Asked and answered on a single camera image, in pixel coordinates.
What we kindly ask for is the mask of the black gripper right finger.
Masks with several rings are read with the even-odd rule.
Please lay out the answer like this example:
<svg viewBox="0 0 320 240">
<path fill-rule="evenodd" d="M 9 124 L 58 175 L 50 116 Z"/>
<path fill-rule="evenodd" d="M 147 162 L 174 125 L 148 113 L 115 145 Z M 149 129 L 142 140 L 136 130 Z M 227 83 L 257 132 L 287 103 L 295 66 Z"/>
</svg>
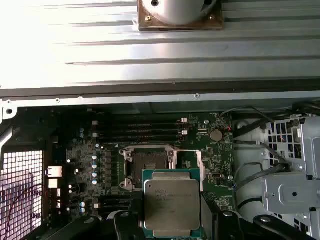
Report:
<svg viewBox="0 0 320 240">
<path fill-rule="evenodd" d="M 221 210 L 213 193 L 202 192 L 201 222 L 209 240 L 310 240 L 312 237 L 272 215 L 257 215 L 253 222 L 237 212 Z"/>
</svg>

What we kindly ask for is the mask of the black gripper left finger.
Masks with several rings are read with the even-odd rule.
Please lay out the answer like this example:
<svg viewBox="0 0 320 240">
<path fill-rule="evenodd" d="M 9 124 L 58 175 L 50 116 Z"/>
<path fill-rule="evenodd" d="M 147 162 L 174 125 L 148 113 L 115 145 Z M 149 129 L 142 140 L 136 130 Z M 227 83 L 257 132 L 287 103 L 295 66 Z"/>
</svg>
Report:
<svg viewBox="0 0 320 240">
<path fill-rule="evenodd" d="M 132 195 L 127 210 L 114 211 L 107 220 L 96 216 L 81 216 L 49 238 L 51 240 L 143 240 L 141 226 L 144 217 L 143 194 Z"/>
</svg>

